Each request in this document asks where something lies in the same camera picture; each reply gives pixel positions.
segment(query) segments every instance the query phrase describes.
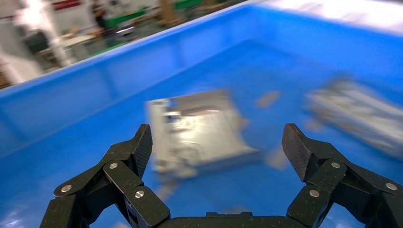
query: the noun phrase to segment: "bin floor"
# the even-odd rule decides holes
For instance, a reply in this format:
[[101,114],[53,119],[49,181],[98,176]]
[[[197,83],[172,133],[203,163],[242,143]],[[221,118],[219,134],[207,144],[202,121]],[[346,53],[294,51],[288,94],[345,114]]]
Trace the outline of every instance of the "bin floor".
[[[145,101],[228,88],[247,124],[248,145],[264,152],[262,161],[205,174],[179,183],[166,204],[172,217],[203,216],[207,211],[254,215],[285,215],[303,183],[288,161],[278,155],[285,123],[332,143],[352,162],[403,183],[403,166],[349,135],[322,126],[308,127],[312,117],[303,109],[304,94],[333,75],[307,59],[247,41],[158,85],[130,97],[91,118],[3,158],[1,165],[0,227],[39,226],[53,189],[95,165],[111,144],[130,139],[147,123]],[[276,94],[265,102],[265,95]],[[158,191],[161,185],[148,166],[143,180]],[[91,227],[112,228],[123,217],[107,208]],[[322,227],[364,227],[347,210],[335,205]]]

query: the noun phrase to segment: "small metal piece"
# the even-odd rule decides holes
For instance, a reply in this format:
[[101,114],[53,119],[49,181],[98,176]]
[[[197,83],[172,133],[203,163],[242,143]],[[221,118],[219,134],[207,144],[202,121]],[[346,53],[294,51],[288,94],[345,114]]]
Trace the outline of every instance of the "small metal piece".
[[144,191],[140,190],[138,192],[136,192],[136,198],[141,198],[144,195]]
[[179,187],[179,183],[176,180],[171,180],[169,178],[162,179],[163,185],[157,189],[156,195],[160,198],[163,202],[166,202],[176,191]]
[[324,128],[323,120],[319,117],[314,117],[307,121],[307,129],[313,132],[319,132]]
[[112,163],[112,164],[109,166],[110,169],[114,169],[114,168],[116,168],[116,167],[117,167],[117,163]]
[[265,163],[280,171],[283,171],[288,167],[289,162],[286,154],[283,152],[281,144],[279,147],[275,148],[267,158],[265,158]]
[[67,191],[70,191],[70,189],[72,188],[73,186],[71,185],[71,184],[69,184],[69,185],[66,185],[66,186],[64,186],[64,187],[62,187],[62,192],[67,192]]
[[273,104],[280,97],[281,93],[279,91],[269,91],[266,92],[261,98],[256,101],[256,106],[258,108],[267,108],[269,105]]
[[332,166],[335,168],[340,168],[340,164],[337,162],[332,162]]
[[389,189],[391,189],[391,190],[397,190],[397,187],[396,187],[396,185],[394,185],[394,184],[391,184],[391,183],[387,183],[387,184],[385,184]]
[[309,191],[309,194],[313,197],[319,197],[319,192],[316,190],[311,190]]

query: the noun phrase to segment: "person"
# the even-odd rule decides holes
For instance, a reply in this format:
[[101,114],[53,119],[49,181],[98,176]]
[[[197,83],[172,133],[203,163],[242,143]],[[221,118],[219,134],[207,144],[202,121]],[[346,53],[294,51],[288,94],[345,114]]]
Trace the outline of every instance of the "person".
[[92,14],[94,16],[95,22],[97,25],[102,29],[106,30],[106,21],[105,21],[105,14],[106,10],[104,6],[99,3],[99,0],[93,0],[93,4],[91,6]]

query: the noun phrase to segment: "metal part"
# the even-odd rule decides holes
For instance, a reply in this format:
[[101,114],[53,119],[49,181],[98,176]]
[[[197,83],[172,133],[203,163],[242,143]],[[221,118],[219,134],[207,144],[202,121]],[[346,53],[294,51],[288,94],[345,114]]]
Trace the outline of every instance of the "metal part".
[[386,88],[374,91],[347,77],[307,95],[308,110],[369,145],[403,160],[403,106],[386,100],[381,91],[402,97]]
[[148,102],[153,169],[176,178],[260,158],[242,139],[240,115],[226,90]]
[[319,197],[319,192],[316,190],[311,190],[309,191],[309,194],[313,197]]
[[394,184],[387,183],[386,186],[387,186],[389,189],[397,190],[397,187],[396,187],[396,185],[394,185]]
[[337,162],[332,162],[332,166],[335,168],[340,168],[340,164]]
[[141,198],[141,197],[143,197],[143,195],[144,195],[144,191],[138,191],[138,192],[136,192],[136,198]]
[[112,204],[134,228],[318,228],[334,203],[368,228],[403,228],[398,183],[351,163],[329,143],[307,138],[295,124],[284,128],[282,144],[307,184],[286,217],[208,212],[170,219],[167,206],[141,180],[152,147],[150,127],[142,125],[133,139],[111,146],[96,166],[55,189],[40,228],[89,228]]
[[179,187],[179,183],[175,179],[160,179],[160,182],[162,183],[162,186],[160,186],[156,190],[156,195],[158,198],[160,198],[162,201],[166,202],[176,191],[176,189]]
[[266,92],[262,97],[260,97],[255,106],[258,108],[267,108],[275,101],[277,101],[280,97],[281,93],[279,91],[269,91]]
[[71,189],[72,187],[73,187],[73,186],[71,186],[71,184],[68,184],[68,185],[66,185],[66,186],[63,186],[61,192],[70,191],[70,189]]
[[116,167],[117,167],[117,163],[112,163],[112,164],[109,166],[110,169],[114,169],[114,168],[116,168]]
[[289,162],[281,145],[275,148],[268,156],[266,156],[264,161],[268,166],[277,170],[285,170],[289,166]]

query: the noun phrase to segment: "blurry background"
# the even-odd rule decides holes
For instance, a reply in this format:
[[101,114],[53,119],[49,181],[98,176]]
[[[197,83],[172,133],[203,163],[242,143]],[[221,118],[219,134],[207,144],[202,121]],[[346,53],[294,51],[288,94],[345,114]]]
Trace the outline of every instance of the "blurry background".
[[[282,152],[286,123],[403,182],[398,2],[0,4],[1,228],[38,227],[57,185],[143,123],[143,181],[172,217],[285,215],[304,186]],[[114,206],[91,225],[127,226]],[[364,225],[334,205],[321,227]]]

